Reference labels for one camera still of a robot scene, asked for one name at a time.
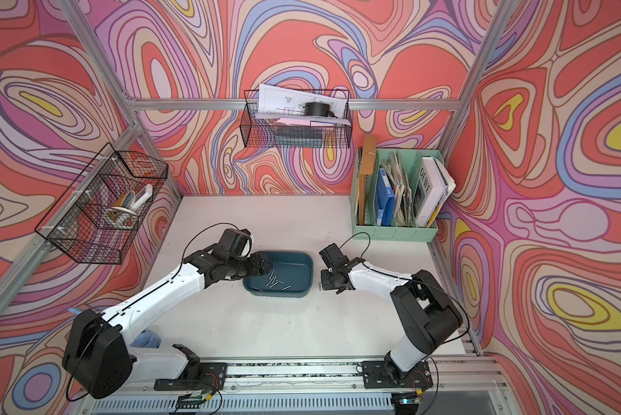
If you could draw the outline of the teal plastic storage box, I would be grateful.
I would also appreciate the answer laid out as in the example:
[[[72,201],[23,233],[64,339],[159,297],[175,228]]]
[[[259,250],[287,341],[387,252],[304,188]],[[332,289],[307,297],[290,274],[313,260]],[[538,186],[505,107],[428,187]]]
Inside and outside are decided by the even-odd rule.
[[[304,297],[313,285],[314,262],[310,255],[304,252],[265,251],[272,262],[274,280],[282,280],[291,288],[269,288],[270,271],[265,276],[244,278],[244,288],[255,296],[260,297]]]

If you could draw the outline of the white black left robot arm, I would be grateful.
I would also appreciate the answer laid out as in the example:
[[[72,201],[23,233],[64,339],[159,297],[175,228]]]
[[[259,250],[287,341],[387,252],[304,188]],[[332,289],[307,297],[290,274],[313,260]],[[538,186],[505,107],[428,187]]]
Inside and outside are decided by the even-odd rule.
[[[139,294],[100,313],[82,311],[73,321],[63,368],[95,399],[123,385],[148,380],[180,380],[185,387],[200,383],[199,358],[187,347],[169,349],[135,346],[136,338],[185,299],[223,280],[267,275],[272,263],[264,252],[246,257],[215,256],[197,251],[180,267]]]

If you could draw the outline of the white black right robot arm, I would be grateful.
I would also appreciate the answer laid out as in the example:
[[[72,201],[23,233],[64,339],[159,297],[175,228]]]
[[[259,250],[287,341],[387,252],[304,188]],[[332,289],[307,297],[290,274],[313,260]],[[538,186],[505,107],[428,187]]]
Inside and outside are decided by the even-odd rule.
[[[383,358],[384,377],[400,385],[417,364],[425,361],[463,325],[463,311],[426,270],[395,273],[363,259],[328,265],[321,271],[322,289],[340,294],[370,292],[390,301],[404,335]]]

